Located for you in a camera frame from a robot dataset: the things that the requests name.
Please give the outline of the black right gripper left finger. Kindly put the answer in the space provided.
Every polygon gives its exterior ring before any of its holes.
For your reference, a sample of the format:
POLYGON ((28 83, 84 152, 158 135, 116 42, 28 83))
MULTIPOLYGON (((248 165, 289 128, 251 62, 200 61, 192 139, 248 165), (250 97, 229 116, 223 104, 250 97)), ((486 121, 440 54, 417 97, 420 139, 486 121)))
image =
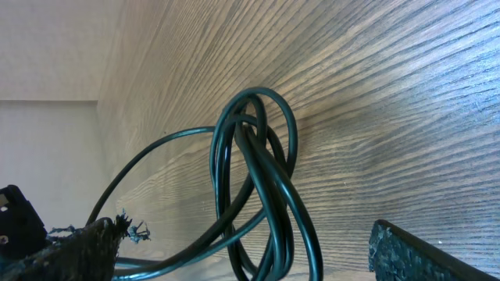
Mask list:
POLYGON ((138 243, 150 236, 148 227, 118 215, 101 218, 84 228, 57 228, 54 233, 68 232, 66 237, 45 239, 41 250, 17 261, 1 263, 2 281, 110 281, 113 279, 118 250, 122 240, 138 243))

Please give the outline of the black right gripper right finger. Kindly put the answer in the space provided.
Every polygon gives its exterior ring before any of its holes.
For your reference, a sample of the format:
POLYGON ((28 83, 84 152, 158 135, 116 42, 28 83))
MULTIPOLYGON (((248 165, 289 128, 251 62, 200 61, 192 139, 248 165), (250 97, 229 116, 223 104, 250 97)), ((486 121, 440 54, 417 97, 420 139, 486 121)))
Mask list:
POLYGON ((373 224, 368 262, 377 280, 499 281, 383 219, 373 224))

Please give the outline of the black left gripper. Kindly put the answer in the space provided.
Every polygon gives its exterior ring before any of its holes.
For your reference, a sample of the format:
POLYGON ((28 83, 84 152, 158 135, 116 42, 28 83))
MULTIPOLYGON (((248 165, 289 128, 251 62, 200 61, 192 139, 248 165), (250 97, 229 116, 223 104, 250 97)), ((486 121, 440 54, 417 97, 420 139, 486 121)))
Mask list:
POLYGON ((1 189, 1 259, 19 260, 47 245, 47 231, 18 186, 1 189))

